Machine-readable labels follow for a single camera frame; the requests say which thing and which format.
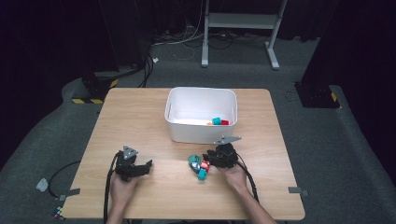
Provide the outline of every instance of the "black cable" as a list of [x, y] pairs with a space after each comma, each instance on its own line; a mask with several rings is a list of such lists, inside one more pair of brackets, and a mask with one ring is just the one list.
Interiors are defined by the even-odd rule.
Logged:
[[59, 198], [59, 195], [56, 194], [56, 193], [54, 193], [54, 192], [52, 191], [52, 189], [50, 188], [50, 184], [51, 184], [53, 178], [54, 178], [57, 174], [59, 174], [62, 170], [64, 170], [65, 168], [67, 168], [67, 167], [69, 167], [69, 166], [71, 166], [71, 165], [77, 164], [77, 163], [79, 163], [79, 162], [81, 162], [81, 161], [74, 161], [74, 162], [72, 162], [72, 163], [69, 163], [69, 164], [67, 164], [66, 166], [64, 166], [64, 167], [62, 167], [61, 169], [59, 169], [57, 172], [55, 172], [55, 174], [52, 175], [52, 177], [49, 179], [49, 194], [50, 194], [50, 195], [52, 195], [52, 196], [55, 197], [56, 199]]
[[116, 153], [116, 155], [114, 155], [113, 161], [111, 162], [111, 166], [110, 169], [108, 170], [107, 173], [107, 179], [106, 179], [106, 189], [105, 189], [105, 204], [103, 207], [103, 221], [106, 224], [107, 222], [107, 207], [108, 207], [108, 193], [110, 192], [110, 180], [111, 180], [111, 176], [114, 172], [113, 170], [113, 166], [114, 166], [114, 162], [116, 161], [116, 158], [120, 155], [120, 151], [118, 153]]
[[248, 171], [248, 168], [244, 164], [241, 164], [241, 162], [239, 162], [239, 161], [237, 161], [236, 164], [238, 164], [245, 171], [245, 174], [247, 175], [247, 178], [251, 185], [251, 191], [253, 192], [253, 197], [254, 197], [254, 199], [256, 199], [256, 201], [258, 203], [260, 203], [259, 196], [257, 195], [256, 184], [254, 183], [253, 177], [251, 176], [250, 172]]
[[148, 57], [146, 58], [145, 76], [143, 81], [137, 86], [138, 88], [146, 88], [147, 82], [149, 80], [149, 76], [151, 75], [153, 68], [154, 68], [154, 61], [152, 60], [151, 55], [148, 55]]

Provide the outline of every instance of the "black stand base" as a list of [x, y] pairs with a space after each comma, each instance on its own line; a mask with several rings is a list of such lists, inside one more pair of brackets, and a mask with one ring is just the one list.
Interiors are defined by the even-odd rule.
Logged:
[[118, 83], [118, 78], [140, 71], [141, 67], [120, 66], [119, 71], [97, 72], [82, 77], [72, 97], [75, 104], [102, 104], [108, 91]]
[[329, 87], [315, 87], [312, 85], [294, 83], [303, 107], [309, 108], [340, 108], [337, 97]]
[[117, 85], [117, 79], [96, 80], [87, 88], [82, 79], [72, 97], [75, 104], [102, 104], [108, 91]]

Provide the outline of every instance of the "black curtain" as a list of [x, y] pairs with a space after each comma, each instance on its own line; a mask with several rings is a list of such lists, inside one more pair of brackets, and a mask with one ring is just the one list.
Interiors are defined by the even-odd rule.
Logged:
[[69, 54], [59, 1], [0, 2], [0, 168], [23, 137], [62, 102], [80, 73]]

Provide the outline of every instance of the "metal stand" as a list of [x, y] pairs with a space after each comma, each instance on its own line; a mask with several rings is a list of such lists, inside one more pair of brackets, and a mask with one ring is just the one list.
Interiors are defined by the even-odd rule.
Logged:
[[205, 7], [205, 33], [204, 43], [202, 47], [202, 67], [209, 66], [209, 47], [208, 33], [209, 27], [228, 27], [228, 28], [249, 28], [249, 29], [265, 29], [273, 30], [269, 42], [265, 42], [265, 49], [271, 61], [274, 70], [279, 69], [274, 53], [274, 43], [276, 35], [282, 22], [283, 12], [288, 0], [282, 0], [277, 15], [261, 15], [261, 14], [234, 14], [234, 13], [209, 13], [209, 0], [206, 0]]

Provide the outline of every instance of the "small object on floor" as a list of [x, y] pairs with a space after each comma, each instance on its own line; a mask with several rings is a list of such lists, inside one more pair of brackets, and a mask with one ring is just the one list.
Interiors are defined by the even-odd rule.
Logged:
[[49, 183], [47, 182], [46, 178], [42, 178], [40, 182], [38, 182], [37, 186], [35, 186], [36, 189], [39, 189], [41, 192], [46, 191], [48, 188]]
[[65, 220], [66, 220], [66, 218], [62, 216], [62, 207], [57, 207], [57, 208], [53, 211], [52, 216], [53, 216], [54, 218], [59, 219], [59, 220], [62, 220], [62, 221], [65, 221]]

